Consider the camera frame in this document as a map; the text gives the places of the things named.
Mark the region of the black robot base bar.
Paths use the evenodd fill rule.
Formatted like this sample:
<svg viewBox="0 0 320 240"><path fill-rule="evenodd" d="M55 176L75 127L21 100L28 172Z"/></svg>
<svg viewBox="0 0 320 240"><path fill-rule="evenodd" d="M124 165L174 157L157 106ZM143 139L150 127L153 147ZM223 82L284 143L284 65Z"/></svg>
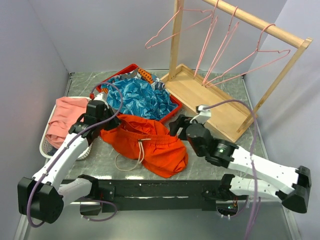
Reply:
<svg viewBox="0 0 320 240"><path fill-rule="evenodd" d="M93 197L80 196L75 202L102 200L100 210L112 213L113 203L119 211L193 210L215 211L217 201L245 200L227 190L226 180L98 180Z"/></svg>

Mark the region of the orange drawstring shorts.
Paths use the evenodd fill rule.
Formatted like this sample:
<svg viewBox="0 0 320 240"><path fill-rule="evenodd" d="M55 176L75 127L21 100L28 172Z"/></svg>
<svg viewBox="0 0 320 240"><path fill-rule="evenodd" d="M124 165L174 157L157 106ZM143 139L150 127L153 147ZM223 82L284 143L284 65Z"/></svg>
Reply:
<svg viewBox="0 0 320 240"><path fill-rule="evenodd" d="M100 131L102 140L118 155L137 161L163 178L170 178L187 167L186 146L177 136L171 136L162 123L127 114L118 118L121 121L118 127Z"/></svg>

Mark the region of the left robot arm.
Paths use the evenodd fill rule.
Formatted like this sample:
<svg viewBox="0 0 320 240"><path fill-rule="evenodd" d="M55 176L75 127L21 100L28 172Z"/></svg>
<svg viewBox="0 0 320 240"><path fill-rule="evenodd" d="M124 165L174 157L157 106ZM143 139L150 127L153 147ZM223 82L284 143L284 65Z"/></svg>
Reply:
<svg viewBox="0 0 320 240"><path fill-rule="evenodd" d="M78 199L100 201L99 181L93 176L83 174L64 186L61 183L101 130L115 129L120 123L117 113L105 100L90 100L85 113L70 127L63 144L51 159L31 178L23 177L19 181L18 210L27 217L31 227L54 223L63 209Z"/></svg>

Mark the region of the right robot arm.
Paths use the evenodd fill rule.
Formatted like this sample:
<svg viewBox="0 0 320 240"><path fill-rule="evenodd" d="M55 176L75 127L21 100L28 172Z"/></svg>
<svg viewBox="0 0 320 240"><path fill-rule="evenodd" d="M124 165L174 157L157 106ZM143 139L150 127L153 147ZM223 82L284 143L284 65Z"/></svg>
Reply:
<svg viewBox="0 0 320 240"><path fill-rule="evenodd" d="M204 197L218 201L238 196L267 198L293 212L307 213L312 187L309 168L285 166L251 154L235 143L213 137L203 123L183 114L169 123L169 134L188 141L196 155L208 163L251 175L224 174L219 186L206 190Z"/></svg>

